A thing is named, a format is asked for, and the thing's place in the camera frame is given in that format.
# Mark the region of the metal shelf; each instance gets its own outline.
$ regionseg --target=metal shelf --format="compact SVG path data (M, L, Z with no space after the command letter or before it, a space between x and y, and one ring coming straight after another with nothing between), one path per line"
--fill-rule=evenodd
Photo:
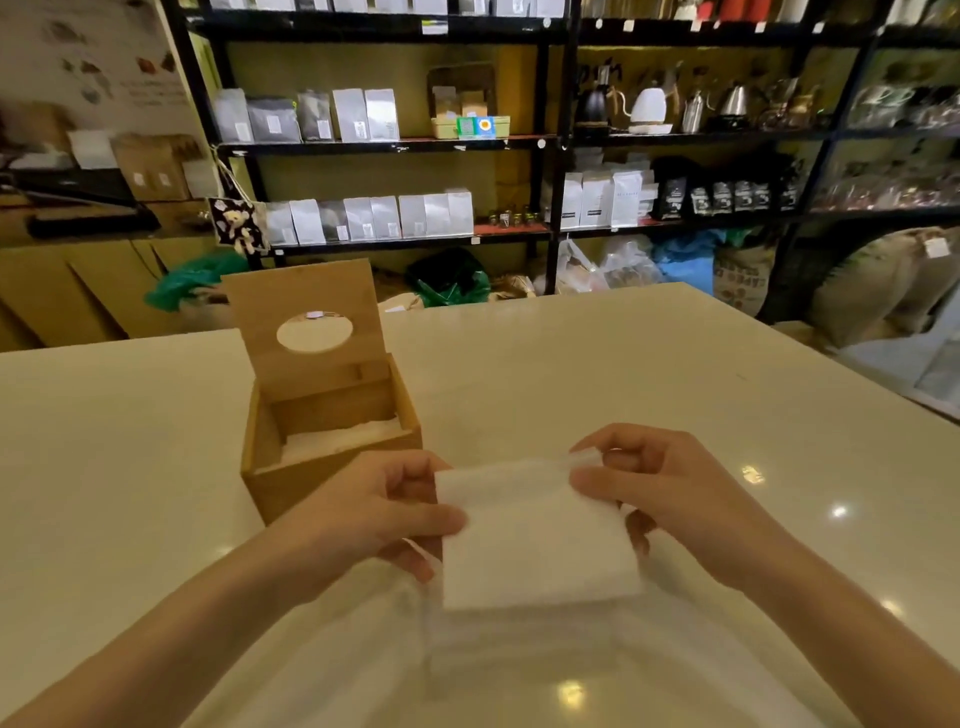
M684 218L682 220L653 220L630 228L589 228L561 231L561 237L604 237L607 235L634 235L648 233L693 232L700 230L728 230L730 228L758 228L763 225L801 225L803 223L839 222L841 220L889 220L891 222L946 222L960 220L960 206L919 207L889 210L813 210L811 212L733 212L712 217Z
M418 137L400 141L305 141L299 144L221 144L224 157L321 157L355 154L405 154L423 152L497 152L546 149L557 146L555 134L518 134L502 139L434 139Z
M629 20L584 18L581 46L735 46L792 47L801 44L856 47L871 37L868 25L808 25L805 23L722 23L704 21L699 30L688 20Z
M567 36L560 18L488 15L207 10L188 12L186 22L192 32L217 41L559 45Z
M575 147L662 147L679 144L721 144L738 141L824 141L831 132L827 130L773 131L745 130L743 132L700 132L670 134L612 133L608 137L589 138L575 136Z
M924 25L888 25L880 36L880 48L960 49L960 31Z
M370 242L327 243L323 245L299 245L273 248L267 257L290 255L316 255L336 253L376 253L379 251L404 251L416 248L449 248L459 245L496 245L502 243L536 243L548 241L550 229L541 223L522 228L499 228L494 225L477 225L473 235L450 237L405 237L399 240L372 240Z

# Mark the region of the green plastic bag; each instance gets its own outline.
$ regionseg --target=green plastic bag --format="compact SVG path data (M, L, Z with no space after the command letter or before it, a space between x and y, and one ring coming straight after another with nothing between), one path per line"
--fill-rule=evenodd
M462 248L447 248L411 263L406 279L427 308L485 303L490 297L490 277L480 261Z
M490 297L490 278L483 271L473 274L473 287L468 291L460 290L460 283L454 283L445 291L437 292L422 280L414 286L423 300L424 308L438 305L457 305L458 303L486 303Z
M216 285L223 276L249 271L247 259L234 251L209 253L170 271L143 300L161 311L179 311L180 301L195 298L197 288Z

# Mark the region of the wooden box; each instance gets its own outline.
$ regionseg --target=wooden box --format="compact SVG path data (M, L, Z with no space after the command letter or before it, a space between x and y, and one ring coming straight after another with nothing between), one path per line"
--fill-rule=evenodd
M242 273L225 277L223 285L256 377L241 474L264 522L276 520L363 450L422 447L417 413L384 348L366 259ZM322 352L292 351L277 339L287 322L308 323L318 312L346 317L351 336ZM393 418L396 434L281 462L292 435Z

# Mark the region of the burlap sack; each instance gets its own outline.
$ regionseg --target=burlap sack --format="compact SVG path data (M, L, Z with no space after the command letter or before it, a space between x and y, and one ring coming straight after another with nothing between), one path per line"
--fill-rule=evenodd
M943 231L951 255L924 256L910 290L887 317L887 321L907 334L925 331L933 307L960 280L960 228Z
M813 294L806 319L835 347L865 341L906 297L939 228L891 232L834 268Z
M767 298L776 248L717 248L713 258L713 295L756 316Z

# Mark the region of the white countertop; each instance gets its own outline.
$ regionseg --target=white countertop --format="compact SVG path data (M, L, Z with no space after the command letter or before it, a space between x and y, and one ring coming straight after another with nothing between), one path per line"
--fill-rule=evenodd
M384 329L425 445L452 464L555 454L615 421L690 430L960 664L957 427L680 284L391 313ZM0 716L259 527L238 475L251 383L235 331L0 355ZM405 665L419 692L370 725L773 725L792 708L772 678L825 724L852 724L774 625L668 538L648 566L666 592L624 618L640 620L626 663L530 669L506 690L479 673L423 682ZM349 681L398 667L344 670L349 650L324 626L366 610L356 619L416 631L391 601L412 597L384 592L403 584L357 570L282 621L191 724L359 721L350 705L371 697ZM391 654L409 659L405 644Z

